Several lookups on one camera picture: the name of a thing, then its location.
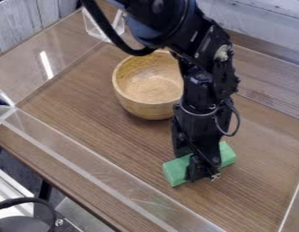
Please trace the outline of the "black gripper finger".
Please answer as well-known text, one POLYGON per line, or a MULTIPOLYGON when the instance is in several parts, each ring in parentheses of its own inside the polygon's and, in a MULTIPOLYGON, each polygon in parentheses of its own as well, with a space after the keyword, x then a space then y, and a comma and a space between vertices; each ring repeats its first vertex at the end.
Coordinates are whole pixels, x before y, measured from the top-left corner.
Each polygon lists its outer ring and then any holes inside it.
POLYGON ((181 127, 176 117, 173 117, 172 120, 172 143, 173 143, 174 156, 177 158, 186 156, 190 153, 188 141, 181 131, 181 127))
POLYGON ((220 171, 213 167, 208 161, 201 159, 197 155, 188 158, 188 167, 185 180, 194 182, 198 179, 216 180, 220 178, 220 171))

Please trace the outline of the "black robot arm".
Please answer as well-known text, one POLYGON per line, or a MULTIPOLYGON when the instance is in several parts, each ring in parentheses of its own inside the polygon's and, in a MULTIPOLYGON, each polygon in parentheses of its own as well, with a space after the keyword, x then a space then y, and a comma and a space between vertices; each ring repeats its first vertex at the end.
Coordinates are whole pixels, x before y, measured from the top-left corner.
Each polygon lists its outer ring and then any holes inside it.
POLYGON ((81 1, 102 33, 124 52, 145 56, 166 48, 177 60, 184 90, 173 106, 174 159, 162 164, 169 184, 176 187, 217 179, 220 170, 236 162, 236 153, 222 139, 236 135, 229 124, 240 117, 232 100, 240 77, 226 31, 196 0, 109 0, 126 13, 130 33, 142 44, 134 49, 116 33, 96 0, 81 1))

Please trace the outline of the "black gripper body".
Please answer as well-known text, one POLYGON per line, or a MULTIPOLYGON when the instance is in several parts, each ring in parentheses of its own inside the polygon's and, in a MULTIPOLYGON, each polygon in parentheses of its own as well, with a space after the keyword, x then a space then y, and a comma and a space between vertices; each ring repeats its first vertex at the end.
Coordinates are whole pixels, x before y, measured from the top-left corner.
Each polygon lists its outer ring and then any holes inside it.
POLYGON ((197 155, 209 164, 221 167, 221 152, 218 144, 221 138, 228 136, 232 110, 225 104, 213 110, 196 111, 188 109, 182 103, 173 108, 181 131, 185 135, 192 155, 197 155))

